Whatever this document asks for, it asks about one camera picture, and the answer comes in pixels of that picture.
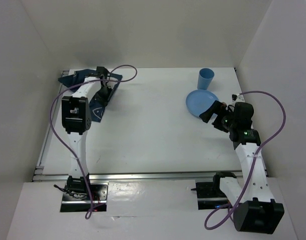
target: purple cable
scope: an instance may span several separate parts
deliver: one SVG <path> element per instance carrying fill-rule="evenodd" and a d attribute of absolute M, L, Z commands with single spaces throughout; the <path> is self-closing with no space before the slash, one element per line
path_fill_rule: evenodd
<path fill-rule="evenodd" d="M 281 124 L 281 126 L 279 127 L 279 129 L 277 130 L 276 133 L 274 133 L 271 137 L 269 137 L 266 141 L 264 141 L 259 147 L 258 149 L 255 151 L 255 156 L 259 153 L 259 151 L 269 142 L 271 141 L 273 138 L 275 138 L 281 131 L 282 129 L 284 128 L 285 126 L 285 122 L 286 122 L 286 113 L 285 113 L 285 109 L 282 105 L 282 103 L 275 97 L 273 96 L 272 94 L 268 93 L 268 92 L 264 92 L 264 91 L 246 91 L 246 92 L 243 92 L 243 93 L 240 93 L 239 95 L 245 95 L 245 94 L 265 94 L 265 95 L 268 95 L 270 96 L 271 98 L 273 98 L 277 103 L 278 105 L 280 106 L 280 108 L 282 109 L 282 113 L 283 113 L 283 122 Z M 216 213 L 219 209 L 222 209 L 222 208 L 226 208 L 226 207 L 230 207 L 231 204 L 227 203 L 223 206 L 220 206 L 219 208 L 215 209 L 214 211 L 212 211 L 208 216 L 207 218 L 205 219 L 205 222 L 204 222 L 204 227 L 207 229 L 207 230 L 213 230 L 213 229 L 216 229 L 218 228 L 219 226 L 223 225 L 230 217 L 231 215 L 233 214 L 233 212 L 235 211 L 235 209 L 237 208 L 239 202 L 241 201 L 246 189 L 247 189 L 247 186 L 251 180 L 251 177 L 252 177 L 252 173 L 253 173 L 253 170 L 254 170 L 254 166 L 255 166 L 255 161 L 256 161 L 256 157 L 253 158 L 253 162 L 252 162 L 252 165 L 251 165 L 251 168 L 249 170 L 249 174 L 247 176 L 247 179 L 245 181 L 245 184 L 244 184 L 244 187 L 241 191 L 241 194 L 239 195 L 239 197 L 237 198 L 236 200 L 236 203 L 234 204 L 234 206 L 232 207 L 232 209 L 228 212 L 228 214 L 223 218 L 222 221 L 220 221 L 218 224 L 214 225 L 214 226 L 210 226 L 208 227 L 207 226 L 207 222 L 209 220 L 209 218 L 214 214 Z"/>
<path fill-rule="evenodd" d="M 76 161 L 77 161 L 77 163 L 78 163 L 78 166 L 79 166 L 79 168 L 80 168 L 80 170 L 81 170 L 81 172 L 82 172 L 83 178 L 84 178 L 84 180 L 85 180 L 85 182 L 86 182 L 86 188 L 87 188 L 87 192 L 88 192 L 88 195 L 90 196 L 90 198 L 91 198 L 91 196 L 92 196 L 92 192 L 91 192 L 90 186 L 89 186 L 89 184 L 88 184 L 88 180 L 87 180 L 87 178 L 86 178 L 86 175 L 85 175 L 85 172 L 84 172 L 84 170 L 83 170 L 83 167 L 82 167 L 82 165 L 81 165 L 81 162 L 79 161 L 79 158 L 78 158 L 77 154 L 74 152 L 74 150 L 72 150 L 72 149 L 64 142 L 64 140 L 62 140 L 61 137 L 57 134 L 57 132 L 56 132 L 56 130 L 55 130 L 55 128 L 54 128 L 54 125 L 53 125 L 52 112 L 53 112 L 53 108 L 54 108 L 55 103 L 57 102 L 58 98 L 59 98 L 62 94 L 64 94 L 65 92 L 67 92 L 67 91 L 69 91 L 69 90 L 71 90 L 71 89 L 74 89 L 74 88 L 76 88 L 76 87 L 80 87 L 80 86 L 85 85 L 85 84 L 93 83 L 93 82 L 114 82 L 114 83 L 119 83 L 119 82 L 122 83 L 122 82 L 123 82 L 123 83 L 125 83 L 125 82 L 129 82 L 130 80 L 133 80 L 133 79 L 137 76 L 137 69 L 136 69 L 134 66 L 128 65 L 128 64 L 120 65 L 120 66 L 114 68 L 110 73 L 112 73 L 112 72 L 115 71 L 116 69 L 119 69 L 119 68 L 122 68 L 122 67 L 131 67 L 131 68 L 133 68 L 133 69 L 135 70 L 134 76 L 131 77 L 130 79 L 123 80 L 123 81 L 122 81 L 122 80 L 121 80 L 121 81 L 118 81 L 118 80 L 110 80 L 110 76 L 109 76 L 109 79 L 108 79 L 108 80 L 106 80 L 106 79 L 95 79 L 95 80 L 90 80 L 90 81 L 83 82 L 83 83 L 81 83 L 81 84 L 76 84 L 76 85 L 74 85 L 74 86 L 71 86 L 71 87 L 67 88 L 66 90 L 62 91 L 61 93 L 59 93 L 57 97 L 55 97 L 55 99 L 54 99 L 54 101 L 53 101 L 53 103 L 52 103 L 52 106 L 51 106 L 51 110 L 50 110 L 49 123 L 50 123 L 51 129 L 52 129 L 54 135 L 57 137 L 57 139 L 58 139 L 58 140 L 59 140 L 59 141 L 60 141 L 60 142 L 61 142 L 61 143 L 62 143 L 62 144 L 63 144 L 63 145 L 73 154 L 73 155 L 74 155 L 74 157 L 76 158 Z M 91 202 L 91 207 L 88 209 L 88 211 L 87 211 L 87 213 L 86 213 L 86 215 L 85 215 L 85 218 L 86 218 L 86 219 L 89 219 L 89 218 L 91 217 L 92 212 L 93 212 L 93 210 L 94 210 L 95 208 L 97 208 L 97 207 L 99 207 L 100 205 L 103 205 L 103 204 L 104 204 L 104 203 L 101 203 L 101 204 L 94 205 L 92 199 L 91 199 L 90 202 Z"/>

